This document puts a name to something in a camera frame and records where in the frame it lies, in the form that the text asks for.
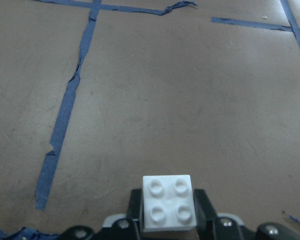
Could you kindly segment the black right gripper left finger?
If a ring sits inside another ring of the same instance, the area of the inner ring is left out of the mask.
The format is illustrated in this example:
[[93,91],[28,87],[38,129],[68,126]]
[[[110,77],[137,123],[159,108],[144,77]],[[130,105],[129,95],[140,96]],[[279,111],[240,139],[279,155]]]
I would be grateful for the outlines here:
[[130,191],[130,197],[128,207],[126,211],[126,217],[128,219],[137,222],[142,221],[143,217],[143,191],[142,189],[132,189]]

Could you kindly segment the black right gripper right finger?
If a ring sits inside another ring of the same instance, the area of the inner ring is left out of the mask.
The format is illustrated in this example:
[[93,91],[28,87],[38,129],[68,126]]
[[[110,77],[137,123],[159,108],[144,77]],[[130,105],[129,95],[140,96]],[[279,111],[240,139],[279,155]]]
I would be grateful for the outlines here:
[[193,199],[197,225],[208,225],[217,218],[217,212],[204,189],[194,189]]

